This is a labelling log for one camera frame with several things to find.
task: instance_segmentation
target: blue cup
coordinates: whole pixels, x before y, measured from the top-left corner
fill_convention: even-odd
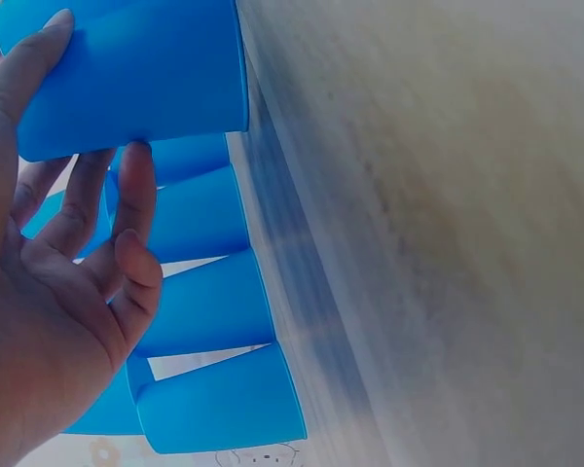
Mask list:
[[[0,50],[6,53],[17,42],[43,27],[46,21],[63,8],[69,8],[76,27],[91,19],[103,17],[138,0],[9,0],[0,5]]]
[[[150,358],[273,341],[262,276],[248,249],[166,278],[156,318],[134,352]]]
[[[109,175],[106,177],[106,180],[106,183],[108,183],[110,180]],[[41,207],[37,213],[22,229],[21,233],[27,238],[34,238],[37,236],[37,234],[43,230],[46,224],[48,224],[48,222],[51,221],[56,214],[58,214],[64,198],[65,192],[59,192],[50,197],[47,197],[43,201],[43,204],[41,204]],[[86,256],[89,256],[89,254],[92,253],[95,248],[110,238],[111,224],[107,214],[108,202],[109,201],[106,198],[105,192],[102,192],[95,230],[93,231],[89,243],[87,243],[83,250],[78,254],[78,258],[85,258]]]
[[[110,169],[118,176],[123,151],[117,153]],[[223,133],[186,136],[152,143],[158,186],[188,180],[230,163],[227,138]]]
[[[66,429],[65,433],[96,436],[143,434],[138,413],[129,392],[125,365],[92,407],[76,423]]]
[[[18,21],[43,2],[12,3],[0,7],[1,44],[13,42],[6,31],[19,28]],[[18,126],[26,160],[246,129],[235,2],[120,3],[126,4],[79,22],[62,60],[32,99]],[[13,10],[19,13],[12,20]]]
[[[106,198],[117,197],[109,177]],[[110,218],[114,218],[114,207]],[[226,256],[249,246],[236,175],[230,165],[158,190],[148,248],[161,263]]]
[[[307,437],[278,343],[160,381],[154,381],[147,360],[132,355],[128,381],[143,433],[161,454]]]

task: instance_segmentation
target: fingernail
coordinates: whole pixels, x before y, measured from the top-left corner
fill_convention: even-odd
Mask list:
[[[64,10],[60,10],[56,13],[53,17],[51,17],[46,25],[43,26],[44,29],[51,27],[51,26],[68,26],[71,27],[74,22],[74,16],[71,11],[67,8]]]

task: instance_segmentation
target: stack of cups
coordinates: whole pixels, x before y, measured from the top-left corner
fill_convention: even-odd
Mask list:
[[[9,0],[0,5],[2,52],[63,8],[76,30],[18,127],[20,154],[36,162],[151,142],[160,188],[149,248],[162,263],[223,257],[164,280],[151,328],[67,432],[144,434],[160,453],[305,438],[225,137],[248,120],[234,1]],[[121,150],[82,256],[110,235],[120,159]],[[39,232],[62,196],[49,197],[24,234]],[[260,345],[158,381],[148,361]]]

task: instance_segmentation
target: plastic cup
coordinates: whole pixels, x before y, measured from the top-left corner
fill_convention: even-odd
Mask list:
[[[20,2],[19,20],[38,3]],[[235,2],[125,3],[74,31],[18,126],[19,153],[26,160],[246,129]],[[12,9],[0,13],[0,24],[11,23]]]
[[[136,407],[129,392],[125,365],[92,407],[76,423],[67,428],[65,433],[97,436],[143,434]]]
[[[149,358],[273,341],[271,310],[249,249],[166,278],[156,318],[134,351]]]
[[[6,53],[24,37],[43,27],[52,15],[63,8],[74,14],[76,27],[103,17],[138,0],[9,0],[0,4],[0,50]]]
[[[122,154],[122,150],[118,151],[110,165],[111,171],[117,175]],[[230,163],[223,133],[156,141],[152,143],[152,154],[159,187],[203,175]]]
[[[278,343],[153,381],[128,359],[130,389],[152,448],[162,454],[241,449],[305,439],[307,431]]]
[[[107,198],[116,198],[116,191],[109,180]],[[248,246],[244,211],[230,165],[158,190],[148,247],[161,263],[226,256]]]

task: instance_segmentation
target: human hand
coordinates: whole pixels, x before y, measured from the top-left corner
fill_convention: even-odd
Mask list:
[[[0,62],[0,467],[77,420],[120,369],[158,306],[162,271],[144,247],[156,203],[150,148],[128,146],[112,239],[80,265],[113,151],[79,156],[59,214],[33,239],[20,230],[68,159],[18,179],[16,125],[59,61],[68,13]]]

